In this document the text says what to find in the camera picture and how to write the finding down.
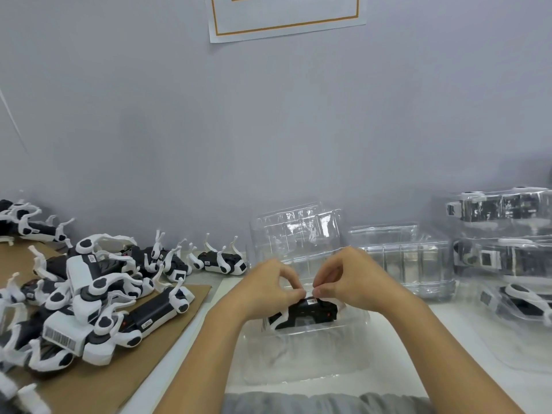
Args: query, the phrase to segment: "poster on wall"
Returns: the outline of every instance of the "poster on wall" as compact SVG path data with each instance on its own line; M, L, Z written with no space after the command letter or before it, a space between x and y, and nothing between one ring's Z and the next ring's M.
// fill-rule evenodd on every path
M211 43L366 24L366 0L205 0Z

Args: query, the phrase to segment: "finger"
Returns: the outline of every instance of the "finger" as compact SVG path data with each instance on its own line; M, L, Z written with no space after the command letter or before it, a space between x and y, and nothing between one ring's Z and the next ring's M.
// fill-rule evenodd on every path
M303 289L303 285L299 280L299 276L297 276L296 271L293 270L290 266L284 263L280 263L280 276L287 279L287 281L294 289Z
M313 296L315 298L335 298L336 285L337 283L325 283L323 285L316 286L313 289Z
M323 283L326 283L328 276L335 271L340 269L343 266L343 251L340 251L333 256L330 256L326 261L321 265L318 273L314 277L313 287L320 286Z
M296 304L301 299L306 297L307 292L304 289L292 289L285 291L286 305L290 306Z

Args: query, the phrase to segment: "cardboard sheet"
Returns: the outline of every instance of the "cardboard sheet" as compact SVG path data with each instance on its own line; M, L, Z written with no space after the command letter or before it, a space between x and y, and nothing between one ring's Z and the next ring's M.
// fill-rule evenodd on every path
M33 255L27 249L31 244L47 258L57 255L41 243L17 241L12 247L0 243L0 287L16 271L20 272L17 279L19 285L34 277ZM196 296L188 311L146 337L138 347L117 348L108 366L96 367L77 359L69 369L49 380L37 380L19 368L10 371L10 377L19 386L36 382L38 392L49 404L53 414L115 413L172 347L211 289L208 285L185 286ZM141 299L139 303L153 296L155 294Z

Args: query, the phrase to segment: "clear plastic tray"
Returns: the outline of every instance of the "clear plastic tray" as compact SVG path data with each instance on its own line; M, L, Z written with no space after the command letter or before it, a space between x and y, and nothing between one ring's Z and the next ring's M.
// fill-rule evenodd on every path
M255 217L251 238L258 262L277 258L287 263L342 247L340 209L320 202L269 212Z
M347 236L416 295L447 299L454 293L449 241L419 223L358 226Z
M454 265L508 277L552 278L552 236L460 238L453 244Z
M461 236L540 235L551 227L552 190L546 187L469 191L434 198L434 203L437 215L444 215Z
M550 281L524 283L517 279L515 283L552 298ZM545 326L542 316L521 312L501 293L508 284L496 277L463 279L456 297L461 312L489 350L507 366L552 372L552 328Z
M312 290L312 279L305 289ZM369 312L339 304L337 320L330 323L273 331L263 329L263 320L247 322L234 352L229 384L277 384L366 369L371 353Z

